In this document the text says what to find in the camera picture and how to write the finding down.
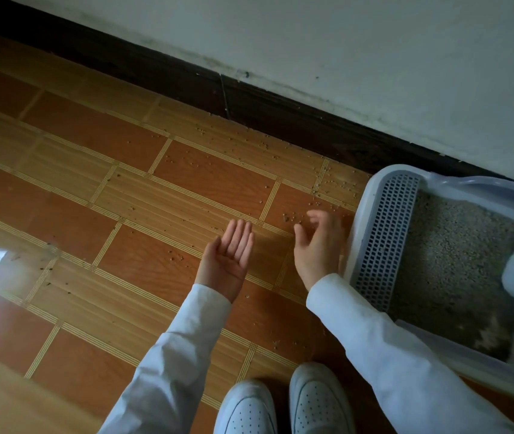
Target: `shoe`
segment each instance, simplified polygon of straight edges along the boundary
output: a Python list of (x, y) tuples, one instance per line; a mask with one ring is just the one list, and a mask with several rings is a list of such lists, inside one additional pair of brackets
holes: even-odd
[(317, 362), (301, 364), (291, 377), (290, 418), (293, 434), (354, 434), (354, 417), (337, 377)]
[(224, 397), (213, 434), (277, 434), (271, 392), (261, 381), (235, 384)]

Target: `white wall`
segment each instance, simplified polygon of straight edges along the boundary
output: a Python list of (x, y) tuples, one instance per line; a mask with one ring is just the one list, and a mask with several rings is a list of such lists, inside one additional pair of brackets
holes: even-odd
[(15, 1), (514, 178), (514, 0)]

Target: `floor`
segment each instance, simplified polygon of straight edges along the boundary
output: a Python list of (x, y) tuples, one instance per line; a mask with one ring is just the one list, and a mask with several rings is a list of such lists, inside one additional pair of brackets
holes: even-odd
[[(369, 175), (0, 38), (0, 432), (94, 433), (178, 311), (202, 249), (254, 223), (249, 276), (212, 354), (193, 432), (260, 378), (283, 428), (307, 360), (346, 387), (358, 431), (393, 432), (304, 305), (292, 225), (350, 228)], [(514, 419), (514, 400), (469, 383)]]

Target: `baseboard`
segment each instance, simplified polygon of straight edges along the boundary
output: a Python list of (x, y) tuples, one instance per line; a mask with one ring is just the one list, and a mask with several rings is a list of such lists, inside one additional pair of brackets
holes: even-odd
[(365, 172), (404, 163), (443, 175), (492, 175), (345, 118), (72, 21), (0, 0), (0, 35), (166, 95)]

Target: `white sleeve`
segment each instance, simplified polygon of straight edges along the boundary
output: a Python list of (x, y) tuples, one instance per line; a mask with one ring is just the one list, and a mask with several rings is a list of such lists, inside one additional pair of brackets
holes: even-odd
[(339, 275), (318, 281), (307, 307), (346, 349), (398, 433), (514, 432), (514, 423)]
[(231, 312), (211, 288), (193, 285), (167, 331), (134, 372), (99, 434), (185, 434), (203, 395), (211, 351)]

